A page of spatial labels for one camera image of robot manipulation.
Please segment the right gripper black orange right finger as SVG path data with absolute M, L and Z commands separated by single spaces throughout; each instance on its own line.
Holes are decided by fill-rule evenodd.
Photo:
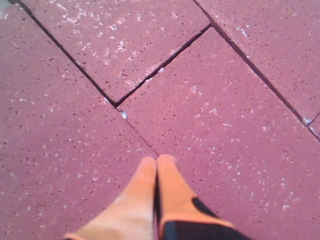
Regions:
M 160 240 L 247 240 L 213 213 L 181 175 L 169 154 L 157 158 L 156 213 Z

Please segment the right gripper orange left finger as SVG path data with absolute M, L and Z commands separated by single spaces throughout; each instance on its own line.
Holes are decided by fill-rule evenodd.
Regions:
M 96 218 L 65 240 L 152 240 L 156 160 L 144 157 L 120 195 Z

